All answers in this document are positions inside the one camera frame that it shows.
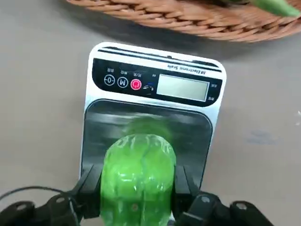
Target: electronic scale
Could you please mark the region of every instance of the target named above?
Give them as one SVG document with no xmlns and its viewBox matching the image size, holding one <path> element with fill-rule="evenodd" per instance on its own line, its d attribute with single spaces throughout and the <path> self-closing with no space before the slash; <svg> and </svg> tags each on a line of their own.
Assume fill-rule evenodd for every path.
<svg viewBox="0 0 301 226">
<path fill-rule="evenodd" d="M 134 119 L 167 126 L 177 164 L 201 185 L 226 72 L 198 56 L 104 42 L 90 55 L 80 174 L 103 162 L 106 150 Z"/>
</svg>

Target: black control panel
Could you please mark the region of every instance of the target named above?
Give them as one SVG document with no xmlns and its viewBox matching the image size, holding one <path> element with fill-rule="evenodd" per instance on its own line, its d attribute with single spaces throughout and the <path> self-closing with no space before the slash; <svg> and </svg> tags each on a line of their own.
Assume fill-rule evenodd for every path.
<svg viewBox="0 0 301 226">
<path fill-rule="evenodd" d="M 160 75 L 168 75 L 174 78 L 183 78 L 190 81 L 207 83 L 206 97 L 204 100 L 195 100 L 181 97 L 183 90 L 173 90 L 179 95 L 168 96 L 157 93 Z M 120 62 L 94 59 L 92 78 L 95 85 L 105 91 L 129 94 L 140 97 L 148 97 L 187 105 L 205 107 L 213 104 L 220 95 L 222 80 L 205 76 L 178 73 L 158 68 L 131 65 Z"/>
</svg>

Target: table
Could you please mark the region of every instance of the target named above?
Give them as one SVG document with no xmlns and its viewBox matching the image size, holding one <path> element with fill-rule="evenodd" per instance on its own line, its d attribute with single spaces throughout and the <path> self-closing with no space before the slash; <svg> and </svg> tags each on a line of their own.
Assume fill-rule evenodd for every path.
<svg viewBox="0 0 301 226">
<path fill-rule="evenodd" d="M 88 54 L 114 41 L 221 61 L 228 80 L 202 188 L 253 202 L 277 226 L 301 222 L 301 35 L 245 44 L 163 34 L 62 0 L 1 1 L 0 29 L 1 193 L 75 185 Z"/>
</svg>

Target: green vegetable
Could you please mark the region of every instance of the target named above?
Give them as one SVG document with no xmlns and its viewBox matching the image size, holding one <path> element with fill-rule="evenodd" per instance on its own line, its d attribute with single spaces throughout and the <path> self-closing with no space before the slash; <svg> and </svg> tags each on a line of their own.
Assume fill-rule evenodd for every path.
<svg viewBox="0 0 301 226">
<path fill-rule="evenodd" d="M 300 16 L 300 11 L 285 0 L 251 0 L 252 4 L 277 16 Z"/>
<path fill-rule="evenodd" d="M 133 134 L 106 153 L 101 215 L 106 226 L 166 226 L 176 157 L 162 137 Z"/>
</svg>

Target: red button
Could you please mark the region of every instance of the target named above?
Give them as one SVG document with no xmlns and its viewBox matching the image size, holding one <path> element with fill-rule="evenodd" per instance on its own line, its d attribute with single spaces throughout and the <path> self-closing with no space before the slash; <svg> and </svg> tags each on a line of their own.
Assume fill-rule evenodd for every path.
<svg viewBox="0 0 301 226">
<path fill-rule="evenodd" d="M 139 79 L 133 79 L 131 81 L 131 88 L 133 90 L 139 90 L 141 88 L 141 86 L 142 86 L 142 83 Z"/>
</svg>

